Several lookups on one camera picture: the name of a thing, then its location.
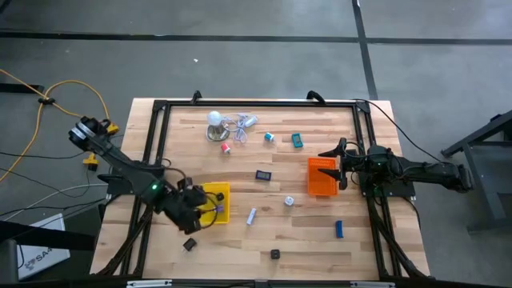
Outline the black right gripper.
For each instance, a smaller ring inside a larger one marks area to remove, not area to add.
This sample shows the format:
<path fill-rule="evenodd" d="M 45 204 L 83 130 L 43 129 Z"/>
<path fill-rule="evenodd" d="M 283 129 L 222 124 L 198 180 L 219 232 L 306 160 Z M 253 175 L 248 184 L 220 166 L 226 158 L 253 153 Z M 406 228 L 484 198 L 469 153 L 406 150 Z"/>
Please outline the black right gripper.
<path fill-rule="evenodd" d="M 322 152 L 318 154 L 319 157 L 325 158 L 336 158 L 340 156 L 340 170 L 331 170 L 325 168 L 318 168 L 319 172 L 322 172 L 335 181 L 339 181 L 339 188 L 344 190 L 347 188 L 347 176 L 346 173 L 348 171 L 353 171 L 357 164 L 360 163 L 358 159 L 358 151 L 357 150 L 347 150 L 346 147 L 349 144 L 349 141 L 346 138 L 340 138 L 338 147 L 329 150 L 327 152 Z"/>

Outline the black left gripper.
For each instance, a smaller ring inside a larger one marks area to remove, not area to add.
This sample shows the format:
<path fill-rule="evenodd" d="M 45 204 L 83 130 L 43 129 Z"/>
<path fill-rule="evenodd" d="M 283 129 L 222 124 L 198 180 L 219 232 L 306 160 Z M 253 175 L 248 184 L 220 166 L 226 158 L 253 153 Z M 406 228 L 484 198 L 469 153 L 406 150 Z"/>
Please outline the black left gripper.
<path fill-rule="evenodd" d="M 195 185 L 192 178 L 179 180 L 176 186 L 166 185 L 163 212 L 185 234 L 192 234 L 202 229 L 199 207 L 207 203 L 208 197 L 200 185 Z"/>

